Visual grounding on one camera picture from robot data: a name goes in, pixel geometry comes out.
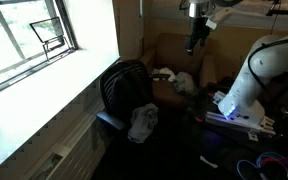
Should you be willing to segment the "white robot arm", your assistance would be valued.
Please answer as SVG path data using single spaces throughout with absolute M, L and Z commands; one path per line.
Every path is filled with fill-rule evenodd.
M 195 45 L 204 45 L 210 30 L 234 12 L 233 6 L 244 0 L 188 0 L 191 34 L 185 39 L 189 55 Z M 234 113 L 249 117 L 259 123 L 265 118 L 265 110 L 257 101 L 259 93 L 267 91 L 266 84 L 288 70 L 288 36 L 273 35 L 258 39 L 250 49 L 228 94 L 219 102 L 218 108 L 227 120 Z

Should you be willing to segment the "aluminium robot base mount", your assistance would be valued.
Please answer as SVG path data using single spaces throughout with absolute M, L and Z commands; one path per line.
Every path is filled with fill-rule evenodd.
M 275 121 L 265 115 L 263 106 L 254 102 L 254 111 L 246 114 L 237 108 L 229 110 L 229 115 L 208 111 L 205 122 L 208 124 L 245 132 L 251 141 L 258 141 L 258 137 L 272 138 L 276 135 L 273 125 Z

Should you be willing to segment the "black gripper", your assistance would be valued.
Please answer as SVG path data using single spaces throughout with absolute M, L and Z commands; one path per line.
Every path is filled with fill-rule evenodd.
M 207 17 L 190 19 L 191 34 L 185 37 L 184 48 L 189 55 L 193 55 L 197 43 L 201 46 L 206 44 L 206 39 L 210 34 L 210 28 L 206 25 Z

